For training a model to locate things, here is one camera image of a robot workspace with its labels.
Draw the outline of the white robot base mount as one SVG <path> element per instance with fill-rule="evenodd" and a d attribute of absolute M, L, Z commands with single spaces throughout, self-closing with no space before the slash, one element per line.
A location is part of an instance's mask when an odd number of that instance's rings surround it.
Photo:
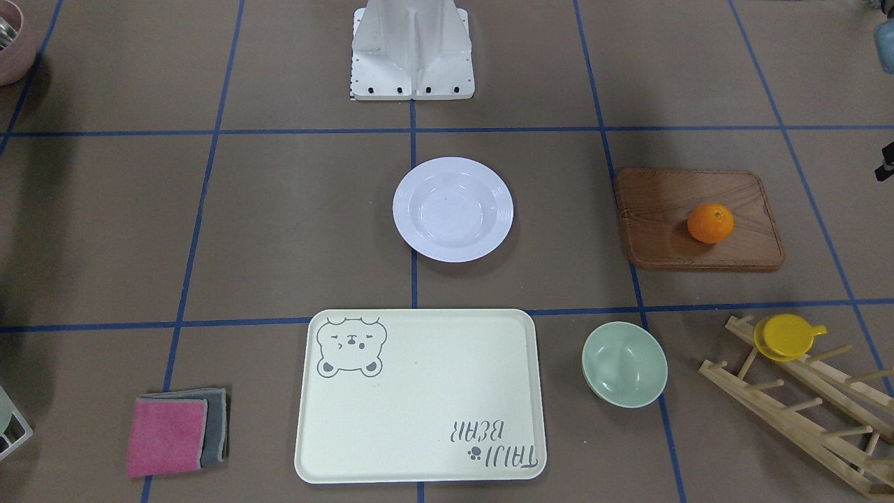
<path fill-rule="evenodd" d="M 473 98 L 469 14 L 453 1 L 369 1 L 352 29 L 352 99 Z"/>

